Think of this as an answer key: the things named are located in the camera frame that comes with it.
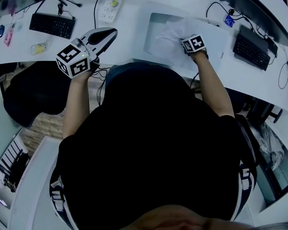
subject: plastic bag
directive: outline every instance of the plastic bag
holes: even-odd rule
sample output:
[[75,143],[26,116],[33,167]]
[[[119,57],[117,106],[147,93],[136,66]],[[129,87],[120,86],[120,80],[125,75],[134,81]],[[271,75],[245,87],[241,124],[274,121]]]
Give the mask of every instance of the plastic bag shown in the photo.
[[282,145],[266,123],[260,126],[260,132],[254,127],[251,127],[251,131],[259,143],[260,150],[270,157],[272,162],[271,169],[275,170],[284,158]]

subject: office chair backrest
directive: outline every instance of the office chair backrest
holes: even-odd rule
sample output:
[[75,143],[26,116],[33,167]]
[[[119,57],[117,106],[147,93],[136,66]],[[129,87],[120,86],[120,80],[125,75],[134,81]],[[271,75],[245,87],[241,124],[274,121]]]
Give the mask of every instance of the office chair backrest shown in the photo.
[[12,78],[4,108],[18,124],[30,127],[41,112],[56,115],[64,110],[70,82],[55,61],[36,62]]

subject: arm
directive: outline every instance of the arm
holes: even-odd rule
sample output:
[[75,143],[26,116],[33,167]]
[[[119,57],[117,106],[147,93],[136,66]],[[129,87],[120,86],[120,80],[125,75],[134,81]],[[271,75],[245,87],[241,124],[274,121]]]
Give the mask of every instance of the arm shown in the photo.
[[63,138],[75,134],[83,121],[90,114],[87,80],[91,71],[72,79],[66,103]]
[[190,54],[198,66],[203,101],[218,115],[235,117],[231,101],[221,80],[203,52]]

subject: blue object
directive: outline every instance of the blue object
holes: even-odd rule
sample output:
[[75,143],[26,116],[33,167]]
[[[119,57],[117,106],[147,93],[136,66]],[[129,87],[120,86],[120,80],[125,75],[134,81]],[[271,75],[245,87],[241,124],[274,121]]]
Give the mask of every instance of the blue object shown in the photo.
[[4,34],[4,29],[5,29],[4,25],[1,25],[1,26],[0,26],[0,37],[3,36],[3,34]]
[[235,23],[235,21],[228,15],[226,16],[224,20],[225,24],[228,25],[229,27],[232,27],[232,25]]

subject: white cloth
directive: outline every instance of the white cloth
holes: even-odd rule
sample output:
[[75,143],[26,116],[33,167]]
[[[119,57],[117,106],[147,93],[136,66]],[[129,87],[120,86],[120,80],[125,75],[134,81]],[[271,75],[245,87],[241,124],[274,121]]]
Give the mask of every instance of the white cloth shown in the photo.
[[176,67],[197,70],[191,57],[184,53],[179,39],[190,37],[195,32],[196,24],[191,18],[173,17],[167,21],[161,34],[155,38],[149,48],[149,53],[163,59],[170,60]]

